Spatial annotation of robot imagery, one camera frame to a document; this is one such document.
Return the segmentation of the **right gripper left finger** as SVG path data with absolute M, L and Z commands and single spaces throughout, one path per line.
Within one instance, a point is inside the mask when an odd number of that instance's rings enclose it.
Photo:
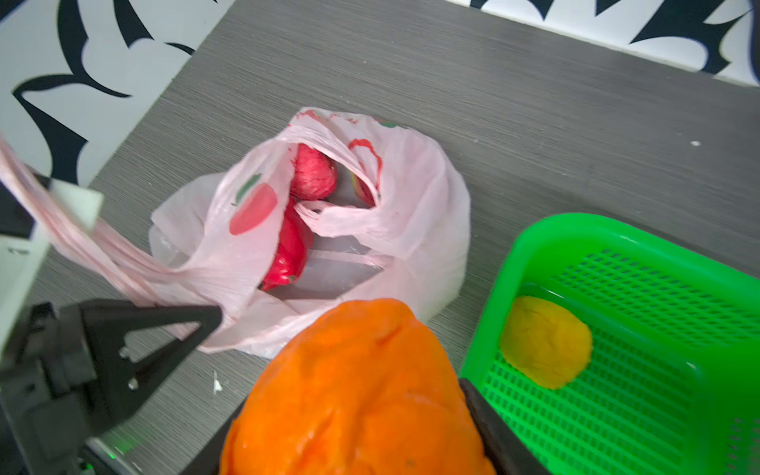
M 186 465 L 180 472 L 181 475 L 218 475 L 220 472 L 220 460 L 227 435 L 233 425 L 233 422 L 239 417 L 245 407 L 245 401 L 228 417 L 227 421 L 221 425 L 217 433 L 211 437 L 198 454 Z

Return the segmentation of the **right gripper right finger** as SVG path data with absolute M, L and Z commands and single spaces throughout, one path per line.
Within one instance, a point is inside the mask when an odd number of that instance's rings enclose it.
M 495 472 L 501 475 L 549 475 L 478 389 L 465 378 L 458 382 Z

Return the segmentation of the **yellow fruit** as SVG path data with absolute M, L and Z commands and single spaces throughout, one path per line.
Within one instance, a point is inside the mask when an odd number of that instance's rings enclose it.
M 522 296 L 510 310 L 499 348 L 506 362 L 536 385 L 557 390 L 587 368 L 593 336 L 590 328 L 565 308 Z

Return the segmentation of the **orange fruit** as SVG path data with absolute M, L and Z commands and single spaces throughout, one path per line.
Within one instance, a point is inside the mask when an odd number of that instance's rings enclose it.
M 491 474 L 447 353 L 404 303 L 346 302 L 269 362 L 224 474 Z

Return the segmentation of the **green plastic basket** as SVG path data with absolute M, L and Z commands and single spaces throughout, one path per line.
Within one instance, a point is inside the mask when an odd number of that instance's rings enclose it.
M 543 389 L 504 360 L 517 298 L 559 305 L 591 330 L 589 366 Z M 759 282 L 592 214 L 516 239 L 461 374 L 554 474 L 755 474 Z

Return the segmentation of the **red dragon fruit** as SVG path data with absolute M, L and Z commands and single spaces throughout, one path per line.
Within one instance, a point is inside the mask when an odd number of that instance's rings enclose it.
M 306 267 L 314 235 L 295 210 L 295 205 L 296 202 L 291 200 L 285 209 L 273 263 L 259 286 L 262 291 L 295 283 Z

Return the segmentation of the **pink plastic bag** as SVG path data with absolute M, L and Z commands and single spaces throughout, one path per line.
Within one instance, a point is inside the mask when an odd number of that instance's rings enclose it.
M 297 281 L 265 291 L 303 144 L 365 184 L 374 204 L 293 204 L 315 242 Z M 184 185 L 152 213 L 149 251 L 103 220 L 83 225 L 9 146 L 1 180 L 61 255 L 134 304 L 221 308 L 204 352 L 272 358 L 322 314 L 355 300 L 396 299 L 425 322 L 465 277 L 470 196 L 462 175 L 435 140 L 360 114 L 305 108 L 229 170 Z

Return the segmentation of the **red round lychee fruit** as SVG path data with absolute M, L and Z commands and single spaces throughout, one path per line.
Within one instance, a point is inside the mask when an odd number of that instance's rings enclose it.
M 338 187 L 338 170 L 325 154 L 299 144 L 294 160 L 290 194 L 303 201 L 327 199 Z

